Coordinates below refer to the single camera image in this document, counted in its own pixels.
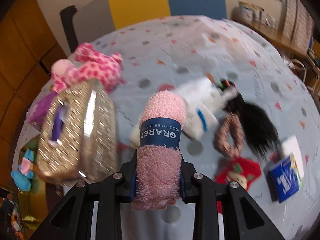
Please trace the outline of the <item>pink towel blue band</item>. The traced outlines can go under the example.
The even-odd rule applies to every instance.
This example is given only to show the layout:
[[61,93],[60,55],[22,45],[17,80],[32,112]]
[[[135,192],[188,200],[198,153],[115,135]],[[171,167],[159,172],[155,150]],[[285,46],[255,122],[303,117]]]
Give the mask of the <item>pink towel blue band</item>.
[[164,90],[148,100],[139,123],[134,210],[166,209],[179,198],[179,144],[186,118],[185,103],[174,92]]

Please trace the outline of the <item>white waffle cloth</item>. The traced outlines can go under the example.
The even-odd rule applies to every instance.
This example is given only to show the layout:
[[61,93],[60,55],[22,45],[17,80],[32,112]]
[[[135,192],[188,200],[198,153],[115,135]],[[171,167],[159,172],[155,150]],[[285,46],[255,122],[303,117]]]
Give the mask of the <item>white waffle cloth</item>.
[[207,108],[199,107],[194,113],[187,113],[185,102],[181,96],[170,91],[162,91],[148,100],[139,123],[131,132],[132,145],[138,146],[142,124],[152,118],[168,118],[177,121],[184,133],[197,141],[217,124],[215,115],[210,113]]

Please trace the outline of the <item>red reindeer sock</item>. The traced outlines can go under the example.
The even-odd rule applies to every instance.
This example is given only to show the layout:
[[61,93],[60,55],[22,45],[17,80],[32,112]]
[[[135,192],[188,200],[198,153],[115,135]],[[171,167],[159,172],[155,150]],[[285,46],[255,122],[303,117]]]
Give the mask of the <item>red reindeer sock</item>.
[[246,191],[251,184],[262,174],[259,163],[242,157],[230,160],[222,172],[215,176],[215,182],[228,184],[231,181],[237,182]]

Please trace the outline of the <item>blue white tissue pack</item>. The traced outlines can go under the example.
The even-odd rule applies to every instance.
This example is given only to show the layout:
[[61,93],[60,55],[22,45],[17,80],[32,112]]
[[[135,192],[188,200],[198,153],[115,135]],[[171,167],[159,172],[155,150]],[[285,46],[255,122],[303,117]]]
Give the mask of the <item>blue white tissue pack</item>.
[[297,137],[286,138],[278,151],[279,160],[269,169],[277,201],[282,203],[302,187],[304,166]]

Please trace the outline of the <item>silver glitter tissue box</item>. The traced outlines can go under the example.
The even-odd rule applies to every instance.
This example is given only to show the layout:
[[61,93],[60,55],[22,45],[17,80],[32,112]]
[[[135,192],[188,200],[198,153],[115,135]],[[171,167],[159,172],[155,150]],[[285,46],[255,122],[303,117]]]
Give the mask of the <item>silver glitter tissue box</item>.
[[37,175],[52,184],[102,181],[117,168],[116,110],[102,83],[82,81],[52,100],[37,149]]

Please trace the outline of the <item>pink brown scrunchie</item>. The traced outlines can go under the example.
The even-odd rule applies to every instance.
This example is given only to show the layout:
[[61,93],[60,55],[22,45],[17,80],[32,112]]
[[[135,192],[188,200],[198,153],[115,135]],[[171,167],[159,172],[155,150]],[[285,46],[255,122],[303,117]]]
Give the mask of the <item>pink brown scrunchie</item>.
[[215,133],[214,144],[220,153],[237,158],[244,148],[244,137],[239,117],[228,114]]

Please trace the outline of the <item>black hair wig piece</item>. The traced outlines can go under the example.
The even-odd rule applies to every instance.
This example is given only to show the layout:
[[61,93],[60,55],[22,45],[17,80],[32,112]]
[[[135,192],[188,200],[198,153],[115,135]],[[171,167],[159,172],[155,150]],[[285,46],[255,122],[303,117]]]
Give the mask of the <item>black hair wig piece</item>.
[[[236,86],[229,80],[221,80],[219,87],[224,90],[227,87]],[[231,101],[228,101],[223,111],[235,114],[239,117],[244,132],[244,146],[248,145],[253,154],[260,160],[265,160],[267,155],[278,150],[280,139],[278,132],[266,112],[259,106],[246,102],[241,93]]]

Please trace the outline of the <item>patterned light blue tablecloth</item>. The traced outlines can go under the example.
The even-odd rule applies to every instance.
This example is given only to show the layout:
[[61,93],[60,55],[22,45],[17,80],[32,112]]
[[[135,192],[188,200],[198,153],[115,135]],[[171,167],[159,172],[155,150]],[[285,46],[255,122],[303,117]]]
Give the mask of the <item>patterned light blue tablecloth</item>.
[[[139,144],[132,145],[130,135],[154,94],[164,90],[175,93],[180,85],[201,77],[217,86],[221,80],[229,80],[246,102],[266,112],[277,129],[280,145],[295,135],[302,154],[302,187],[279,203],[269,169],[279,160],[280,147],[260,160],[245,145],[239,157],[256,161],[262,170],[248,194],[283,239],[319,238],[315,231],[319,224],[319,111],[306,85],[286,66],[270,42],[230,20],[170,16],[163,21],[155,19],[128,26],[90,44],[105,55],[119,53],[123,58],[121,82],[112,91],[106,91],[116,110],[115,173],[137,154]],[[215,147],[215,133],[226,112],[222,109],[214,115],[217,124],[199,141],[188,137],[182,129],[179,144],[181,161],[193,164],[197,172],[211,179],[234,159]],[[41,131],[37,147],[28,147],[35,154],[34,178],[31,190],[22,192],[31,199],[46,182],[37,175],[40,134]],[[133,209],[133,200],[120,204],[122,239],[193,239],[194,203],[185,204],[179,196],[166,209],[138,211]]]

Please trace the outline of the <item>purple cardboard box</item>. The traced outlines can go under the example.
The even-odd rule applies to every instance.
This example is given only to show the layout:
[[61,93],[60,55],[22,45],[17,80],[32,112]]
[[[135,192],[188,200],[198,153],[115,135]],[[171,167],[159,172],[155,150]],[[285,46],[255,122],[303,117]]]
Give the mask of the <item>purple cardboard box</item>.
[[37,102],[34,102],[26,114],[27,123],[36,130],[41,131],[44,119],[56,95],[57,92],[52,91]]

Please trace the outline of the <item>pink spotted plush toy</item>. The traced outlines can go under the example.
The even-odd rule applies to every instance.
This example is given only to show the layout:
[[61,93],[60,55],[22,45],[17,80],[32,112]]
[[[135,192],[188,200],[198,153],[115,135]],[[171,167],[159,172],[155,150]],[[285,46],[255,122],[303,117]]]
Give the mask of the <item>pink spotted plush toy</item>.
[[60,59],[51,67],[53,90],[57,93],[81,81],[97,79],[107,92],[112,91],[122,80],[123,58],[119,53],[105,55],[96,51],[92,44],[82,43],[74,52],[76,67],[68,59]]

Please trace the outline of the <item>wooden wardrobe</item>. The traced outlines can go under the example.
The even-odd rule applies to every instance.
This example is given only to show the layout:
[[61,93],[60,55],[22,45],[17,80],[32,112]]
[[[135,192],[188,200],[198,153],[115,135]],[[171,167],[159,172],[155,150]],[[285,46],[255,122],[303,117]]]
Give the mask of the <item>wooden wardrobe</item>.
[[1,187],[10,191],[16,131],[60,58],[66,55],[38,2],[16,0],[1,18]]

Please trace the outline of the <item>wooden side shelf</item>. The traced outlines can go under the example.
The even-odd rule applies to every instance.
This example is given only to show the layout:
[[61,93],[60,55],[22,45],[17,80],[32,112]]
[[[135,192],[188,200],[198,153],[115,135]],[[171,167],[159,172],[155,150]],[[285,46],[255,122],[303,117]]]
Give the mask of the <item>wooden side shelf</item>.
[[294,55],[296,55],[297,57],[300,57],[301,59],[306,58],[307,52],[304,52],[303,50],[301,50],[294,42],[292,42],[289,38],[287,38],[281,31],[270,28],[266,25],[260,24],[255,21],[248,22],[238,16],[233,16],[233,20],[257,32],[274,46],[284,49],[285,51],[288,51],[290,53],[293,53]]

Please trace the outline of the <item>grey yellow blue headboard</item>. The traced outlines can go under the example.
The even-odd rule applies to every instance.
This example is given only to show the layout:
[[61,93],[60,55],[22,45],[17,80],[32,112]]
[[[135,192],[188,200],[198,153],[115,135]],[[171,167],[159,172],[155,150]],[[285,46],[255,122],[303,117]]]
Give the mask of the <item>grey yellow blue headboard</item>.
[[79,9],[73,27],[78,42],[92,42],[115,30],[168,16],[227,17],[225,0],[93,0]]

